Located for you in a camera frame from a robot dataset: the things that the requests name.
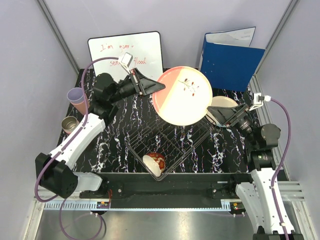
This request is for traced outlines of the pink and beige plate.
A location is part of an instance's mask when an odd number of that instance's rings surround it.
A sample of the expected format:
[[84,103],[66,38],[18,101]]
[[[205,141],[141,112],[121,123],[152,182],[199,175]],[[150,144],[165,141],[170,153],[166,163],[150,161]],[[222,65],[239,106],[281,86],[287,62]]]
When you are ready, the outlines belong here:
[[152,94],[156,113],[167,123],[189,126],[201,120],[211,105],[213,91],[203,73],[189,66],[176,66],[157,80],[165,89]]

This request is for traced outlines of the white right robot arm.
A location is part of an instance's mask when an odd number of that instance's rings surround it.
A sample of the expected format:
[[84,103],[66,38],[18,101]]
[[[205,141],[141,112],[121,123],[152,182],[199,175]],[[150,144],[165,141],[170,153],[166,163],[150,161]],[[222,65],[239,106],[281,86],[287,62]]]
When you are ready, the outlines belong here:
[[273,149],[278,146],[281,130],[272,123],[262,126],[250,118],[248,105],[234,107],[209,106],[208,112],[220,125],[236,128],[245,138],[245,161],[248,176],[232,174],[227,192],[232,198],[239,198],[249,216],[254,240],[302,240],[286,212],[278,186],[278,173]]

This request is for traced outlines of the blue and beige plate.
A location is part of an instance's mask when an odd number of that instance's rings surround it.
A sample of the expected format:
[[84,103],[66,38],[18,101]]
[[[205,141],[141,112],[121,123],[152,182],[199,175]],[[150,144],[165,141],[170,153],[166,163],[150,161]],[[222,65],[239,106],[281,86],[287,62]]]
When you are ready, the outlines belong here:
[[[211,101],[211,106],[212,107],[226,107],[226,108],[231,108],[231,107],[236,107],[238,104],[236,101],[233,99],[226,97],[226,96],[215,96],[212,98]],[[213,125],[220,127],[220,128],[225,128],[225,125],[222,125],[218,122],[218,120],[208,111],[207,114],[205,115],[207,120],[212,123]]]

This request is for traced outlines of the lilac cup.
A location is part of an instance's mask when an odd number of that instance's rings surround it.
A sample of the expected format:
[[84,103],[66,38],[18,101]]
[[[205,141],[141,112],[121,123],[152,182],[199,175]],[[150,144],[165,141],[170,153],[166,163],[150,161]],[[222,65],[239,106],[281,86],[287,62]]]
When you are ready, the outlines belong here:
[[67,93],[67,99],[73,105],[81,104],[84,101],[83,91],[80,87],[74,87]]

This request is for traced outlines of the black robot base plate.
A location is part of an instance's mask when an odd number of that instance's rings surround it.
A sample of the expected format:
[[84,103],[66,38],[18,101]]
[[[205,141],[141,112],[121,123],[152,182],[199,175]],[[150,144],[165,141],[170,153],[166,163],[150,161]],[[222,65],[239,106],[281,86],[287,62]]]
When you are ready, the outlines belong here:
[[113,209],[224,209],[236,199],[237,183],[253,180],[247,173],[170,173],[156,181],[149,173],[102,173],[108,180]]

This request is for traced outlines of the grey wire dish rack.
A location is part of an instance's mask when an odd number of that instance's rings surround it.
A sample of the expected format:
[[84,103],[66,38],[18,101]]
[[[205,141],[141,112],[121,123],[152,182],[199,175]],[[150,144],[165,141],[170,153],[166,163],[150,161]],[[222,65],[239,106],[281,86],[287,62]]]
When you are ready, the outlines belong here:
[[[159,182],[187,160],[213,128],[205,117],[192,125],[176,126],[155,116],[130,132],[127,147],[134,158]],[[163,156],[164,170],[161,174],[156,174],[151,170],[151,164],[143,161],[143,156],[150,153]]]

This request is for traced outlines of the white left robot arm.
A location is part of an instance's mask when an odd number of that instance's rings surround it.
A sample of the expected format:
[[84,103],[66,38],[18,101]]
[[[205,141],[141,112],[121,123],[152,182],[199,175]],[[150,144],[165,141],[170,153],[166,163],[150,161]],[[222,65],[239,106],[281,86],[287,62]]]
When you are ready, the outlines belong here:
[[116,102],[132,95],[147,96],[165,89],[165,85],[144,76],[137,68],[119,82],[108,73],[95,78],[92,101],[82,121],[71,134],[49,154],[40,153],[35,159],[36,186],[55,196],[67,199],[76,191],[90,191],[103,198],[108,186],[102,177],[93,172],[73,172],[73,167],[93,139],[114,120]]

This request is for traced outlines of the pink cup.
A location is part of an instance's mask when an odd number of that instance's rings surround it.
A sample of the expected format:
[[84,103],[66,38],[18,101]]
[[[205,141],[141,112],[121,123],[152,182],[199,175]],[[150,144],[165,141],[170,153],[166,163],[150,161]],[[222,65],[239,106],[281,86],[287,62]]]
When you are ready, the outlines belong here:
[[88,99],[85,98],[81,98],[78,99],[77,101],[75,101],[74,103],[72,103],[73,106],[84,116],[86,114],[86,111],[88,110],[89,102]]
[[67,135],[70,135],[73,131],[74,131],[74,129],[65,129],[65,130],[64,130],[64,132],[65,132]]

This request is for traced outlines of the red floral bowl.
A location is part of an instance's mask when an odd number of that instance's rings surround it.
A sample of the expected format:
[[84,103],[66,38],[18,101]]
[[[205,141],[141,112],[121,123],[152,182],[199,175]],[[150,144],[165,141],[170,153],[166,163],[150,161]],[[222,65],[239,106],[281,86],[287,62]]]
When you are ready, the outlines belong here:
[[165,157],[160,153],[147,153],[142,157],[142,161],[155,177],[160,177],[166,167]]

